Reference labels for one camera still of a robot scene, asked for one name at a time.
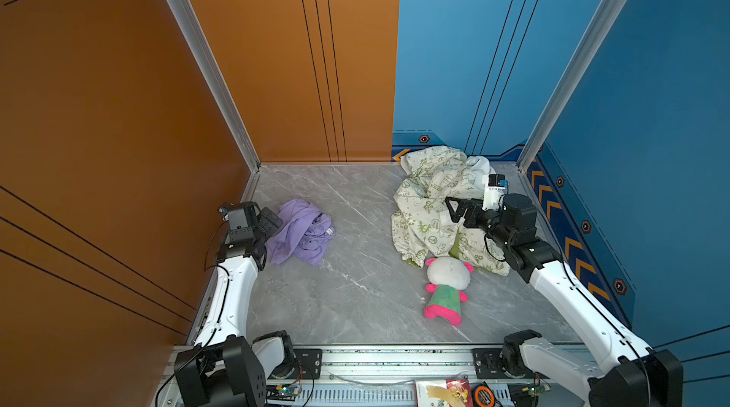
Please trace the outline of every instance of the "gray marble floor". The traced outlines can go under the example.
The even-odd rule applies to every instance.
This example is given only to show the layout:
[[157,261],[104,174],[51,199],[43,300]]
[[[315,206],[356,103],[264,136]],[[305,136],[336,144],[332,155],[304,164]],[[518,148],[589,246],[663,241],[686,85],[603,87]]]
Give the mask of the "gray marble floor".
[[[524,193],[513,163],[495,163]],[[425,270],[401,261],[390,237],[393,200],[405,178],[392,166],[263,166],[254,201],[274,211],[303,198],[332,216],[336,237],[321,265],[291,257],[270,265],[253,287],[248,335],[286,329],[295,344],[501,342],[531,328],[555,342],[578,336],[558,311],[512,272],[476,271],[463,322],[427,320]]]

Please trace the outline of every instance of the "yellow arrow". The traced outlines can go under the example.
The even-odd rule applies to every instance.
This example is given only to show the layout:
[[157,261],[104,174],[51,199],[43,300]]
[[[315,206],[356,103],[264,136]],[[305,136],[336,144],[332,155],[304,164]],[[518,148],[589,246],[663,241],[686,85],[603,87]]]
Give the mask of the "yellow arrow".
[[540,193],[537,195],[537,200],[541,203],[543,202],[543,192],[552,192],[552,189],[547,185],[541,185],[537,187],[537,189],[540,191]]
[[393,160],[396,160],[397,162],[401,161],[401,156],[407,154],[410,152],[410,149],[403,149],[400,152],[398,152],[394,157]]
[[575,239],[565,238],[565,257],[568,260],[570,260],[570,247],[571,246],[577,247],[577,248],[583,250],[583,245],[580,242],[576,241]]
[[597,286],[591,284],[590,282],[589,282],[589,292],[591,292],[591,293],[598,293],[599,295],[601,295],[604,298],[606,298],[606,301],[611,301],[611,298],[608,297],[608,293],[606,293],[605,291],[601,290]]
[[535,170],[532,172],[532,188],[535,188],[535,176],[543,176],[544,173],[542,171]]
[[548,220],[550,220],[550,210],[552,208],[562,209],[563,207],[560,205],[560,203],[556,203],[554,201],[547,200],[547,219]]
[[575,260],[575,276],[578,277],[578,280],[580,280],[580,268],[588,269],[593,274],[596,273],[596,269],[585,261]]

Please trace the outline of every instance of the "orange wall panel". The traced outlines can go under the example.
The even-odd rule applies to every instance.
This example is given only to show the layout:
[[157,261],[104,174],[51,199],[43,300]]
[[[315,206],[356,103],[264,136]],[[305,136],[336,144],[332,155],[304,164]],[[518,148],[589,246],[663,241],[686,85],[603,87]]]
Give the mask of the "orange wall panel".
[[389,160],[398,0],[190,0],[261,161]]
[[393,139],[399,0],[328,0],[350,161],[387,161]]
[[248,170],[165,0],[7,1],[0,405],[147,405]]
[[305,21],[302,0],[190,1],[259,158],[336,161],[309,47],[316,19]]

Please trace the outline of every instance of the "blue wall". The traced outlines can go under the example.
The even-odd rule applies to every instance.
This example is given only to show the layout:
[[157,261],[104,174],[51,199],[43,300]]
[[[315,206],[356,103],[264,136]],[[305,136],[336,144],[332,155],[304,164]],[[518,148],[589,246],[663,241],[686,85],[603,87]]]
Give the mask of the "blue wall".
[[[628,0],[547,139],[635,285],[634,331],[652,345],[730,325],[729,125],[728,0]],[[669,348],[730,350],[730,329]],[[727,374],[730,355],[685,369]],[[685,405],[726,405],[712,403],[721,386],[730,378],[687,384]]]
[[400,0],[394,131],[469,154],[525,141],[601,0],[510,1]]

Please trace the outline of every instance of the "purple shirt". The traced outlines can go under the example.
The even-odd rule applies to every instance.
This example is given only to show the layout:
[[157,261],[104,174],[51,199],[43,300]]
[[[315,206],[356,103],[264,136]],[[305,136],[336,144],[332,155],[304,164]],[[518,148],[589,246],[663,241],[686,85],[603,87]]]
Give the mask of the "purple shirt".
[[284,221],[279,231],[266,243],[269,259],[275,265],[292,255],[318,266],[334,237],[332,219],[315,205],[300,198],[282,204],[277,212]]

